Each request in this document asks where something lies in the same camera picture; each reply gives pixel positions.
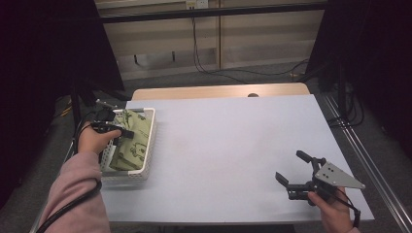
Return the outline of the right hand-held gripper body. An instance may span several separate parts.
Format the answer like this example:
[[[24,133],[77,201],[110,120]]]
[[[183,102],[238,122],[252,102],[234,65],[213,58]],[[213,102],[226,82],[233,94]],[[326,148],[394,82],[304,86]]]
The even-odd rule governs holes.
[[[308,198],[309,191],[317,192],[322,199],[327,201],[330,197],[336,196],[338,187],[365,188],[363,183],[325,158],[312,158],[310,162],[313,168],[312,180],[305,184],[289,184],[286,191],[290,200],[307,200],[311,206],[314,206]]]

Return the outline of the person's right hand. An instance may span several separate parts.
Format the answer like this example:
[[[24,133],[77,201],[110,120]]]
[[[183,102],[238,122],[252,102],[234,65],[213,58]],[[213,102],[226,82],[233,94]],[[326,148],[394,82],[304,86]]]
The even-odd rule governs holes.
[[[353,229],[347,206],[338,201],[328,203],[313,191],[308,193],[308,197],[320,209],[326,233],[349,233]]]

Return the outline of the light grey table mat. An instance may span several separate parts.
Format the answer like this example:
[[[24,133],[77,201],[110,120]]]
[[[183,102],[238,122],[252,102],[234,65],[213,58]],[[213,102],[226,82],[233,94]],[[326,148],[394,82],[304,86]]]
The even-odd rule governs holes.
[[[298,223],[317,209],[289,199],[276,179],[312,177],[303,150],[348,171],[312,95],[132,101],[152,107],[156,134],[148,178],[105,183],[109,220],[159,224]]]

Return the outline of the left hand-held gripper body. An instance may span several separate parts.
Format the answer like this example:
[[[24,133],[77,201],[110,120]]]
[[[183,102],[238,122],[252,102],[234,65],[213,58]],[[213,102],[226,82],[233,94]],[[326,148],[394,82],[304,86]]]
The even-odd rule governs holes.
[[[107,102],[101,100],[97,100],[96,104],[100,106],[101,109],[95,113],[91,127],[98,133],[121,130],[120,126],[115,125],[115,109],[117,108],[117,106],[108,104]]]

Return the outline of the white wall outlet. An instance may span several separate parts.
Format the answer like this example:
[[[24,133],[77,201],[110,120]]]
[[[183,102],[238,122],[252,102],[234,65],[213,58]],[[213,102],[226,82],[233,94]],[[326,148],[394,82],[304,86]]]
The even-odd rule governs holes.
[[[186,8],[188,10],[208,9],[209,1],[208,0],[186,0]]]

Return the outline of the person's left hand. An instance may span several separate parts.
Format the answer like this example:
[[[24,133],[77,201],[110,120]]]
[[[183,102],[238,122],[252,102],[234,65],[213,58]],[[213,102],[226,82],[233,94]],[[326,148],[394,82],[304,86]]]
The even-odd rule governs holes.
[[[78,152],[94,152],[99,154],[108,143],[121,135],[120,130],[113,130],[106,133],[96,132],[89,124],[83,127],[78,141]]]

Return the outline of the green printed cloth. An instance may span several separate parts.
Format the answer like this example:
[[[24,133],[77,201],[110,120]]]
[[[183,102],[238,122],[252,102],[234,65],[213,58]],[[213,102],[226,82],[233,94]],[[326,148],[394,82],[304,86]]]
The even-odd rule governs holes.
[[[116,121],[134,135],[132,139],[120,137],[109,167],[118,171],[140,170],[146,157],[152,121],[130,110],[121,111]]]

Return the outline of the metal floor rail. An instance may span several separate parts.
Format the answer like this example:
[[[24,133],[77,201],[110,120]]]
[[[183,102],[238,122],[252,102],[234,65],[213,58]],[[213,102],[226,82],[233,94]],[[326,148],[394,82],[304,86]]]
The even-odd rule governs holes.
[[[330,95],[324,95],[323,98],[333,116],[337,117],[338,128],[343,132],[346,139],[351,144],[363,170],[368,174],[368,177],[380,194],[401,232],[412,233],[412,216],[408,214],[404,205],[400,202],[382,173],[379,171],[353,127],[341,118],[341,114],[338,112],[337,103],[334,98]]]

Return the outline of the white perforated plastic basket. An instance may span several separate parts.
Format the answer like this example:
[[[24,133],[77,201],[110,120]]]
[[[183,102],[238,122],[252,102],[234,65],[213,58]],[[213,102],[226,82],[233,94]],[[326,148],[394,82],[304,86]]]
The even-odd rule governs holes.
[[[155,122],[155,109],[153,108],[143,108],[143,109],[123,109],[136,112],[149,118],[151,123],[151,130],[149,135],[149,143],[146,151],[146,157],[143,167],[140,170],[132,171],[118,171],[109,167],[112,161],[115,150],[118,146],[113,145],[113,140],[107,145],[103,150],[100,161],[100,170],[102,172],[102,180],[105,182],[120,182],[120,181],[144,181],[148,178],[150,173],[150,165],[152,160],[152,151],[155,143],[155,132],[156,132],[156,122]],[[123,110],[115,110],[116,116]],[[115,118],[115,125],[120,126]]]

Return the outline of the black curtain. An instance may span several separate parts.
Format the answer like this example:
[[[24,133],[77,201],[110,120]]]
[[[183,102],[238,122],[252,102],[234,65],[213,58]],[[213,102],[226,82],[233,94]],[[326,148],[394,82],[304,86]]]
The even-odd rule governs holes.
[[[0,209],[73,89],[122,90],[95,0],[0,0]]]
[[[412,0],[325,0],[307,70],[347,81],[412,159]]]

